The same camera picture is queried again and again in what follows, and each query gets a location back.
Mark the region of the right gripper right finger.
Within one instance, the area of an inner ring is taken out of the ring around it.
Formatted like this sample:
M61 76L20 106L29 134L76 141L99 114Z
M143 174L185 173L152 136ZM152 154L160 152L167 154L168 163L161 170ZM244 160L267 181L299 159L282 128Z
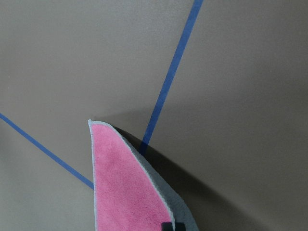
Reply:
M186 231L185 224L182 222L175 223L175 231Z

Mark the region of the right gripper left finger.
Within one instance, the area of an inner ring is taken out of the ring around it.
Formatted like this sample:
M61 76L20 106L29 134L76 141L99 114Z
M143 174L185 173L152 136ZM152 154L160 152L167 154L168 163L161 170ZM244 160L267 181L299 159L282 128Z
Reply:
M173 225L171 222L163 222L161 224L161 231L173 231Z

